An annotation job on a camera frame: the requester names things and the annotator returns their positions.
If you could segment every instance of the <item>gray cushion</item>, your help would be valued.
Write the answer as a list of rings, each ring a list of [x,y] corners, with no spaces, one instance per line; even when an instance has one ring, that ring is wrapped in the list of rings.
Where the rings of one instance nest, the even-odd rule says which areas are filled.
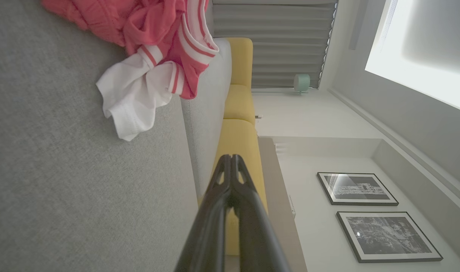
[[[96,80],[123,49],[0,1],[0,271],[170,271],[197,211],[179,99],[118,139]]]
[[[204,194],[213,171],[225,100],[232,77],[230,43],[225,38],[214,41],[220,51],[200,75],[197,97],[181,100],[198,196]]]

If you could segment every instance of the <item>picture frame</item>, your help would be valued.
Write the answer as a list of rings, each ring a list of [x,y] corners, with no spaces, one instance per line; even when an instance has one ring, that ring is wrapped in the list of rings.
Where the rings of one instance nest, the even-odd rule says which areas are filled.
[[[337,212],[359,263],[441,261],[407,212]]]
[[[317,176],[331,205],[399,204],[375,174],[318,172]]]

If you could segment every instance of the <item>yellow cushion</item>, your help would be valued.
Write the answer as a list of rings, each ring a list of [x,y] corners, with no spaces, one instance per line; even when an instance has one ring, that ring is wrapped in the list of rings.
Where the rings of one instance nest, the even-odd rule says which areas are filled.
[[[262,204],[267,211],[259,143],[255,127],[251,123],[238,119],[223,120],[213,169],[215,169],[220,156],[225,154],[239,154],[244,159],[257,193],[259,193]],[[226,224],[225,253],[227,255],[239,255],[238,218],[233,210],[228,214]]]
[[[255,126],[254,101],[249,87],[230,85],[223,119],[240,119]]]
[[[249,38],[227,38],[232,49],[232,80],[230,84],[252,86],[254,45]]]

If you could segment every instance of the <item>clothing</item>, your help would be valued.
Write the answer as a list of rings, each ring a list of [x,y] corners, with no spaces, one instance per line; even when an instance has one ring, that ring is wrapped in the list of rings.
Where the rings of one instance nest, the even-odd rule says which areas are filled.
[[[153,127],[156,108],[173,93],[184,99],[197,95],[199,75],[218,53],[205,20],[207,0],[188,0],[186,13],[175,19],[157,45],[143,45],[137,53],[107,69],[96,83],[106,117],[113,116],[121,139],[131,141]]]
[[[42,0],[49,11],[132,55],[157,45],[186,11],[185,0]]]

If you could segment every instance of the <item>curtain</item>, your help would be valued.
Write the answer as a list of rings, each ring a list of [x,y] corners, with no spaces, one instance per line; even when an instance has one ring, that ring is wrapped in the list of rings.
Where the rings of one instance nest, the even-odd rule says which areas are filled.
[[[289,88],[295,74],[319,85],[336,0],[214,0],[216,37],[247,37],[254,44],[253,88]],[[270,3],[256,5],[253,3]]]

